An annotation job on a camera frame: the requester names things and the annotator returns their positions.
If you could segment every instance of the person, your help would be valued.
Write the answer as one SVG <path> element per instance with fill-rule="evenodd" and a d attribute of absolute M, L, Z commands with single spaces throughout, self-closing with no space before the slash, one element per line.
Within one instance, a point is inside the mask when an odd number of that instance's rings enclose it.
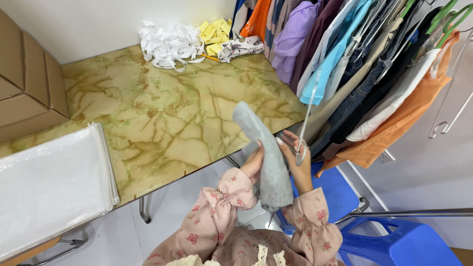
<path fill-rule="evenodd" d="M 286 143 L 297 146 L 299 138 L 295 134 L 289 131 L 284 134 L 288 136 L 282 137 Z M 302 165 L 297 167 L 296 157 L 287 144 L 279 138 L 276 142 L 301 195 L 282 209 L 286 219 L 296 227 L 292 239 L 280 231 L 235 226 L 237 210 L 252 209 L 258 202 L 253 185 L 260 179 L 263 164 L 264 148 L 259 143 L 259 148 L 240 169 L 226 171 L 216 189 L 201 189 L 199 199 L 180 229 L 157 246 L 143 265 L 344 265 L 335 259 L 342 235 L 336 225 L 327 222 L 328 209 L 322 188 L 314 189 L 312 185 L 309 150 Z"/>

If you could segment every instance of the fingernail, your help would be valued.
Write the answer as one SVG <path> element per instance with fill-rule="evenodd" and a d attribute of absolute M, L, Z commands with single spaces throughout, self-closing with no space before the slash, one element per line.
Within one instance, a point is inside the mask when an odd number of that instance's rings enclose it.
<path fill-rule="evenodd" d="M 278 143 L 278 145 L 282 145 L 282 144 L 283 144 L 282 140 L 281 140 L 279 137 L 276 137 L 276 142 Z"/>

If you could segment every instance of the woman's right hand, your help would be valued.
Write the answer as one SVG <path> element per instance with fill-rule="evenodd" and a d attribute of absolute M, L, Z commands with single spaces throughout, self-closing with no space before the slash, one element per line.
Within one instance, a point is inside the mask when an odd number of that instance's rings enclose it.
<path fill-rule="evenodd" d="M 304 154 L 304 149 L 307 149 L 306 156 L 304 157 L 302 164 L 300 166 L 296 166 L 296 155 L 291 152 L 286 143 L 289 143 L 294 148 L 294 150 L 296 150 L 299 144 L 299 137 L 287 130 L 284 130 L 283 133 L 284 134 L 282 135 L 282 138 L 284 141 L 276 137 L 276 142 L 278 143 L 282 154 L 288 160 L 289 168 L 291 170 L 292 176 L 294 177 L 294 185 L 296 186 L 299 195 L 303 195 L 314 190 L 312 185 L 312 174 L 310 172 L 310 151 L 307 147 L 301 145 L 299 152 L 300 154 Z"/>

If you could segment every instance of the pink floral sleeve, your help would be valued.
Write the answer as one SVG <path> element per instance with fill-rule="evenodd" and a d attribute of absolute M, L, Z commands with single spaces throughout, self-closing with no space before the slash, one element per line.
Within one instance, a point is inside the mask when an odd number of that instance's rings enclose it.
<path fill-rule="evenodd" d="M 205 261 L 233 230 L 237 209 L 252 209 L 257 202 L 250 179 L 238 168 L 228 170 L 217 189 L 202 188 L 181 228 L 157 246 L 143 265 L 165 265 L 188 255 Z"/>
<path fill-rule="evenodd" d="M 305 253 L 314 266 L 337 266 L 335 254 L 342 244 L 342 234 L 336 225 L 327 223 L 328 208 L 322 188 L 301 195 L 282 210 L 296 227 L 291 249 Z"/>

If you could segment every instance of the woman's left hand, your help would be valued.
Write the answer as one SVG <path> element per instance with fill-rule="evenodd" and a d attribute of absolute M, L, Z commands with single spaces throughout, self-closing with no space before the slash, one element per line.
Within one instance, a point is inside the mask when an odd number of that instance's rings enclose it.
<path fill-rule="evenodd" d="M 251 183 L 256 184 L 261 178 L 261 166 L 263 165 L 264 147 L 261 142 L 258 142 L 259 148 L 253 151 L 248 157 L 245 164 L 240 167 L 246 176 L 251 180 Z"/>

